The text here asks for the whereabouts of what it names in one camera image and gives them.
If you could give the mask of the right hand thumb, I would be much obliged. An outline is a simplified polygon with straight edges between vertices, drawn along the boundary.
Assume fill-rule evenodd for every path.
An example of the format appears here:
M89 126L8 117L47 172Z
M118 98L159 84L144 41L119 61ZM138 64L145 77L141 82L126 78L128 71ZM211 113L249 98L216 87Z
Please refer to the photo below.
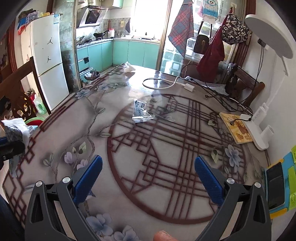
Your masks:
M165 231L159 231L154 234L153 241L178 241Z

